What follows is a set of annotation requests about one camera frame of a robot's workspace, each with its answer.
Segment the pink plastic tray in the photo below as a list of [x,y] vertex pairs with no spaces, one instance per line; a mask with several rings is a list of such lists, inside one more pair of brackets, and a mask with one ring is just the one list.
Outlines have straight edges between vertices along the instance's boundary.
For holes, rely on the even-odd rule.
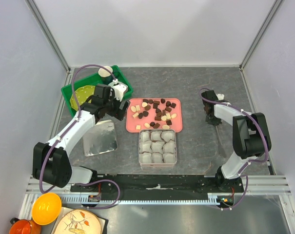
[[126,130],[172,129],[181,132],[182,109],[177,98],[132,98],[126,114]]

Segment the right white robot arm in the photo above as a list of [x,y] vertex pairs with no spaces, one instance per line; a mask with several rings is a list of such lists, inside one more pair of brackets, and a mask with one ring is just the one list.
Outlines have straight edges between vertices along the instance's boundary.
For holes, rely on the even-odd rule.
[[272,148],[271,138],[263,113],[250,113],[219,99],[214,90],[200,89],[206,114],[205,121],[217,127],[222,122],[232,126],[233,153],[215,175],[215,188],[225,192],[242,176],[252,163],[265,163]]

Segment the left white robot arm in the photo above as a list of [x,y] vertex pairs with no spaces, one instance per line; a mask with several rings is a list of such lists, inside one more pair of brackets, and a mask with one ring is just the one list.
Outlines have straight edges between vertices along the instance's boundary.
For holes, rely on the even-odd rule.
[[47,191],[43,183],[63,188],[67,184],[81,184],[88,192],[98,187],[93,171],[85,167],[73,167],[69,155],[83,135],[94,127],[105,115],[123,120],[130,105],[123,101],[127,85],[113,81],[109,85],[95,86],[94,93],[79,106],[72,120],[47,143],[39,142],[33,150],[33,178],[39,180],[39,189]]

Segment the pink chocolate tin box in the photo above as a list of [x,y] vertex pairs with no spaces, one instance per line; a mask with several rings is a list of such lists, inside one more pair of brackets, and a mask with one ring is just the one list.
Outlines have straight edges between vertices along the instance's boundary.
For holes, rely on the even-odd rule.
[[172,129],[142,130],[138,161],[141,168],[172,168],[177,163],[176,133]]

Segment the metal tongs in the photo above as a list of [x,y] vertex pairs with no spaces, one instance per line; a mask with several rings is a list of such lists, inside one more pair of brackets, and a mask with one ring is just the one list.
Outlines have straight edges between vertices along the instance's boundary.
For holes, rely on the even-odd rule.
[[217,136],[217,140],[218,140],[218,151],[219,151],[220,155],[221,155],[223,158],[226,158],[227,155],[226,155],[226,152],[225,152],[224,146],[223,146],[223,144],[222,144],[222,140],[221,140],[221,137],[220,137],[220,133],[219,133],[218,126],[215,126],[215,130],[216,130],[216,136]]

